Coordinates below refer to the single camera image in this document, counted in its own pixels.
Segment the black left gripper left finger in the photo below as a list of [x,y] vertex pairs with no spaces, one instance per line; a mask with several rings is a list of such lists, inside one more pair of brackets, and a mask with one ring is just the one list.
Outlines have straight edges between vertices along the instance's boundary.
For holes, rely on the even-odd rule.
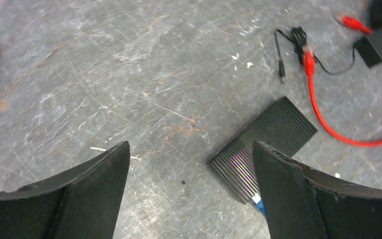
[[0,192],[0,239],[110,239],[130,165],[127,141],[47,179]]

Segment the black network switch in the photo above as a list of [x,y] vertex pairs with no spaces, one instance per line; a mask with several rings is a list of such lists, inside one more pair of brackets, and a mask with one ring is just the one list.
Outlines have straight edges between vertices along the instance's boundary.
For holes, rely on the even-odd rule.
[[317,132],[297,106],[283,96],[230,140],[207,165],[239,202],[258,203],[253,142],[264,142],[286,156],[294,156]]

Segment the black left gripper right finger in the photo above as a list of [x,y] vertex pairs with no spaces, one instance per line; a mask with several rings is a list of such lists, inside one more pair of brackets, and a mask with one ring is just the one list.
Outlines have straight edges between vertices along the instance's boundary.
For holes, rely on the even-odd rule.
[[273,239],[382,239],[382,190],[348,182],[255,141],[253,161]]

